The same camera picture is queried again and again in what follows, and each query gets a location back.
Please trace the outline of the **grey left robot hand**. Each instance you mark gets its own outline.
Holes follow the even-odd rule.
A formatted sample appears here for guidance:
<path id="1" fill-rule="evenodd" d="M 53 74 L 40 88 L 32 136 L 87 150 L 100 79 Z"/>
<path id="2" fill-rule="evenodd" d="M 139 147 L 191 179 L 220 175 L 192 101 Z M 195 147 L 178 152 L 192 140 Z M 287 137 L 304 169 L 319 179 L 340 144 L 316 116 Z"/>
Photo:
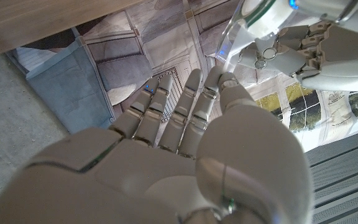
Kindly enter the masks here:
<path id="1" fill-rule="evenodd" d="M 237 61 L 304 87 L 358 91 L 358 0 L 241 1 Z"/>

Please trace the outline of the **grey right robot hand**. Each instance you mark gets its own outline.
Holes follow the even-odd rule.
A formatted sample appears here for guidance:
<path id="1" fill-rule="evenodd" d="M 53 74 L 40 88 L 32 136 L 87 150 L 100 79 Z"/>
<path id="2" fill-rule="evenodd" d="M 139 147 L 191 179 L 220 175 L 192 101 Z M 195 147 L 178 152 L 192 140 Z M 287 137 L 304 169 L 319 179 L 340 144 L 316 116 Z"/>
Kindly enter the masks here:
<path id="1" fill-rule="evenodd" d="M 310 223 L 301 144 L 231 72 L 190 73 L 162 133 L 172 79 L 149 80 L 108 129 L 31 158 L 0 193 L 0 223 Z"/>

